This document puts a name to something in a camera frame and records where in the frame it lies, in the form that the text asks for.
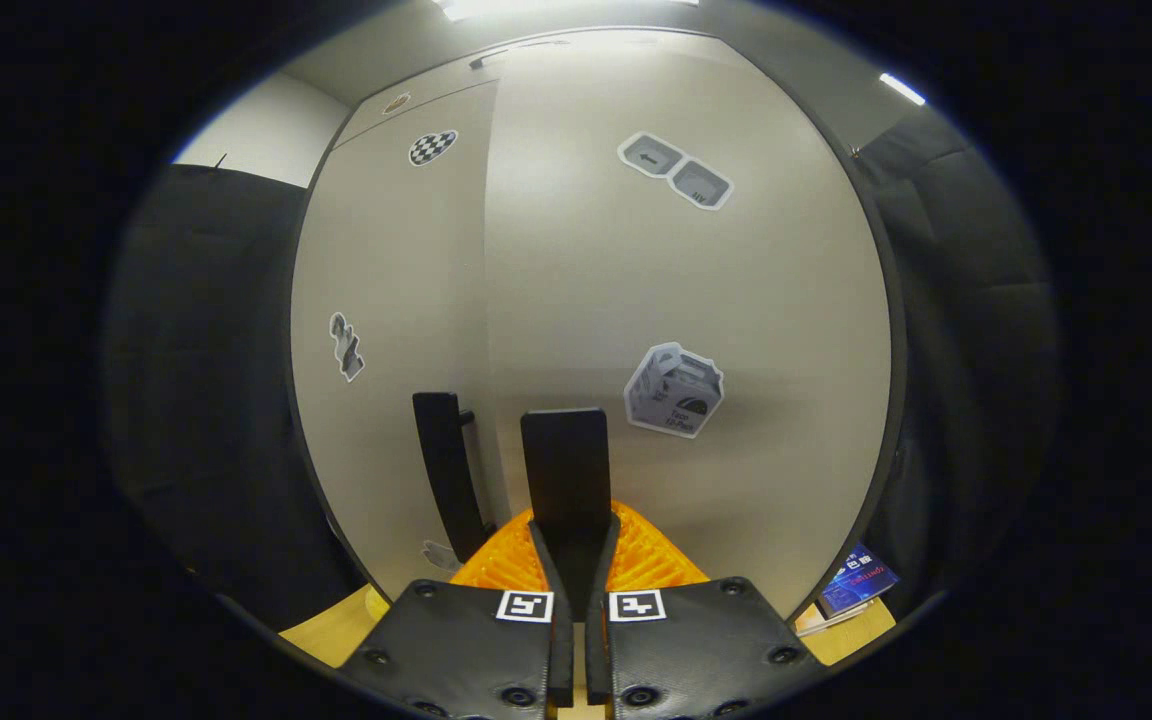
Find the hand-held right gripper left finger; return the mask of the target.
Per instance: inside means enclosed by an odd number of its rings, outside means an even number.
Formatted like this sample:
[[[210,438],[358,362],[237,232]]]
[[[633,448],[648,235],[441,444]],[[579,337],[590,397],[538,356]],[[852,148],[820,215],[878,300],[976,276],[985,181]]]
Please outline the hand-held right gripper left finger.
[[[420,720],[556,720],[573,700],[573,623],[535,511],[452,582],[414,579],[340,666]]]

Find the large ceiling light panel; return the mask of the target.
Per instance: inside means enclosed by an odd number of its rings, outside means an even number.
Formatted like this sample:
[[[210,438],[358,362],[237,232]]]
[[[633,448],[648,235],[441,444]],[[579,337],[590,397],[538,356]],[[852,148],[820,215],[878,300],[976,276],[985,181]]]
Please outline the large ceiling light panel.
[[[513,15],[568,9],[639,8],[639,6],[690,6],[699,8],[702,0],[431,0],[450,22],[490,15]]]

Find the blue booklet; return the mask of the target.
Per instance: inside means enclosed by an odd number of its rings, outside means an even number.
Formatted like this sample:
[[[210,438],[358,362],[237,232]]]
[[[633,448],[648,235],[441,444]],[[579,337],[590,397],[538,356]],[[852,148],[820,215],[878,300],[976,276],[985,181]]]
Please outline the blue booklet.
[[[832,620],[876,600],[896,588],[900,579],[890,564],[886,564],[864,543],[858,543],[832,575],[814,606],[824,619]]]

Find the white double-door shoe cabinet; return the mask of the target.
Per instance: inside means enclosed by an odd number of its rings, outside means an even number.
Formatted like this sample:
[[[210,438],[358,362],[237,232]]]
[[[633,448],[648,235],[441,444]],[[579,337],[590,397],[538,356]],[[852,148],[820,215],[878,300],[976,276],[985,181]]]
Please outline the white double-door shoe cabinet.
[[[613,500],[785,617],[876,511],[908,378],[890,241],[842,143],[730,41],[567,29],[380,88],[291,259],[294,424],[385,594],[450,541],[419,392],[476,416],[450,514],[530,509],[522,418],[594,407]]]

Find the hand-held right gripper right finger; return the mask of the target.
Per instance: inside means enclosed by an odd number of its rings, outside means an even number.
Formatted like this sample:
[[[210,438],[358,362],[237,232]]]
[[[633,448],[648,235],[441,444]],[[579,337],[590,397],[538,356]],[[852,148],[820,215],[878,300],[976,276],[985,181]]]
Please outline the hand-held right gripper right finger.
[[[753,579],[708,577],[641,511],[611,510],[586,626],[605,720],[740,720],[826,679]]]

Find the white cabinet door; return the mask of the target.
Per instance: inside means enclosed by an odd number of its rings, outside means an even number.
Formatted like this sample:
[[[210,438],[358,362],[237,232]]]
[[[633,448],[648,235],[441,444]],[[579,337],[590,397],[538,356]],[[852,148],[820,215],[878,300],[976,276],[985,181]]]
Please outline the white cabinet door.
[[[378,592],[448,579],[453,544],[422,454],[416,393],[453,393],[470,503],[503,523],[486,328],[494,81],[435,97],[325,156],[291,281],[291,387],[329,518]]]
[[[602,407],[612,497],[799,614],[876,510],[908,377],[890,247],[841,143],[713,37],[579,32],[490,69],[511,503],[521,416]]]

